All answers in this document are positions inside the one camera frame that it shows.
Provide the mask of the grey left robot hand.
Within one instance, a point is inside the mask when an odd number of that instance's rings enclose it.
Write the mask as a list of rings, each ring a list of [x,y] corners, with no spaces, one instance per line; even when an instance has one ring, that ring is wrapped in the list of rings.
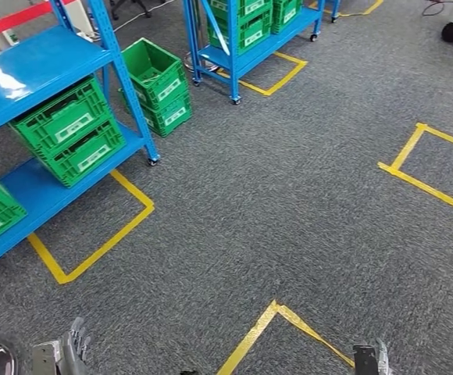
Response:
[[[84,319],[76,317],[71,327],[61,336],[61,359],[60,374],[91,374],[86,363],[88,345],[91,337],[85,336]]]

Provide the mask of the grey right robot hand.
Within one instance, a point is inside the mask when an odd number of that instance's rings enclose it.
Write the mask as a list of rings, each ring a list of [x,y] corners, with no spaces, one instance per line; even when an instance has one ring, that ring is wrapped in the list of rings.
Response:
[[[389,366],[389,360],[386,345],[380,338],[376,339],[378,375],[392,375],[392,369]]]

